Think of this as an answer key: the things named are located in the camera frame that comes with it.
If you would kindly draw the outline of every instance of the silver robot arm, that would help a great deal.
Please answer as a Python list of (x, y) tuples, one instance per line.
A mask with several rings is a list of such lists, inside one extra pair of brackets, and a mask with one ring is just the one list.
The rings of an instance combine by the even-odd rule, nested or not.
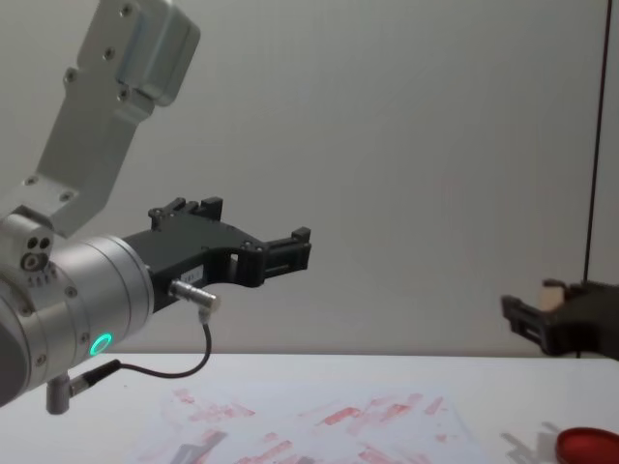
[(199, 37), (170, 0), (101, 0), (41, 162), (0, 202), (0, 406), (49, 382), (48, 411), (63, 413), (79, 390), (67, 370), (152, 315), (151, 278), (127, 243), (53, 239), (104, 207), (137, 126), (175, 100)]

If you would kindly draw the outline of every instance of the green led ring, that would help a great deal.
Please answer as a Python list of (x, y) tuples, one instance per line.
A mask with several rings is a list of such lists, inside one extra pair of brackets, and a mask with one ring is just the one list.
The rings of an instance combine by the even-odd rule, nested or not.
[(112, 343), (113, 336), (111, 333), (103, 333), (90, 347), (90, 356), (97, 356), (103, 352)]

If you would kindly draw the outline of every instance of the white table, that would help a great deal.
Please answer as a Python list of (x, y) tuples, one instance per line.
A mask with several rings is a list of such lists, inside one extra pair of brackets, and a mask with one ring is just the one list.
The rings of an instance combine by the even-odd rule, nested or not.
[[(169, 371), (184, 370), (200, 359), (198, 355), (101, 355), (73, 374), (116, 357)], [(555, 462), (545, 459), (553, 455), (552, 427), (619, 431), (619, 362), (610, 360), (216, 355), (196, 376), (205, 382), (370, 382), (374, 378), (386, 384), (441, 385), (496, 463)], [(0, 462), (123, 462), (162, 394), (184, 382), (121, 371), (74, 399), (70, 412), (62, 417), (45, 412), (43, 388), (31, 391), (0, 409)], [(509, 457), (514, 440), (522, 443), (523, 456), (528, 452), (537, 457)]]

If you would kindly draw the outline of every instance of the red lid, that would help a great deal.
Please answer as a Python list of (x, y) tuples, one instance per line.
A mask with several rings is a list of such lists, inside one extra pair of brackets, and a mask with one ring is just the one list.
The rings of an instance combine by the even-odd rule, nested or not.
[(561, 464), (619, 463), (619, 435), (597, 428), (571, 428), (557, 438)]

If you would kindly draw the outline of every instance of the paper sheet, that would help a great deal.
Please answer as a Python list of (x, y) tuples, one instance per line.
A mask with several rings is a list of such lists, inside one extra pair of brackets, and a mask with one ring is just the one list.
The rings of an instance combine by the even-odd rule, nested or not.
[(127, 462), (488, 463), (436, 389), (268, 383), (172, 391)]

